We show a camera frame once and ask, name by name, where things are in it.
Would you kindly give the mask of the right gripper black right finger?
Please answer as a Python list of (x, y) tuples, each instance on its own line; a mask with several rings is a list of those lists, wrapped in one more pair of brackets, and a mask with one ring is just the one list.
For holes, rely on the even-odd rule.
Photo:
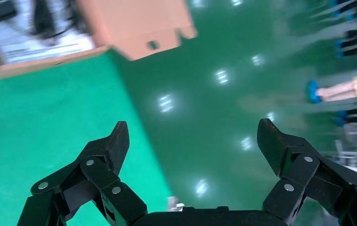
[(341, 226), (357, 226), (357, 172), (322, 156), (306, 139), (261, 119), (258, 147), (279, 181), (263, 210), (291, 225), (306, 198), (317, 201)]

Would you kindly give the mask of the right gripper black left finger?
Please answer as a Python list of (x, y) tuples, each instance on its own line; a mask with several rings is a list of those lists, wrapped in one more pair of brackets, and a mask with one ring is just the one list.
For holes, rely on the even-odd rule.
[(65, 226), (88, 202), (108, 224), (134, 225), (147, 206), (119, 178), (129, 145), (125, 121), (117, 122), (107, 137), (88, 142), (73, 162), (31, 187), (18, 225)]

